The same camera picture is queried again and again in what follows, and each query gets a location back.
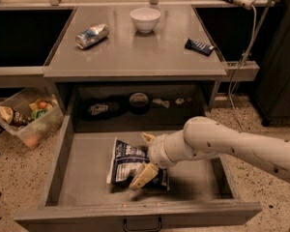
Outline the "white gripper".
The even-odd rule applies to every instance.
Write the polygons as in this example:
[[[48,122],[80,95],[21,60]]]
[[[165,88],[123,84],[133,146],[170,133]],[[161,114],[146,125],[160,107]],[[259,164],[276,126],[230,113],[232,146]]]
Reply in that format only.
[[[131,190],[142,189],[151,182],[158,175],[159,168],[172,167],[179,161],[193,160],[196,156],[181,130],[156,137],[143,132],[142,138],[149,145],[148,157],[151,163],[141,163],[129,185]]]

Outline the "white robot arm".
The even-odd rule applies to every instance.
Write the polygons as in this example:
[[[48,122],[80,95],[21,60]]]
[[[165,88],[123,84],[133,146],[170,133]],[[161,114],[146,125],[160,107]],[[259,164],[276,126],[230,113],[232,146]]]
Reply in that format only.
[[[152,136],[144,134],[149,162],[136,171],[131,190],[142,189],[161,169],[184,160],[203,160],[227,154],[290,184],[290,140],[231,130],[208,117],[186,121],[181,130]]]

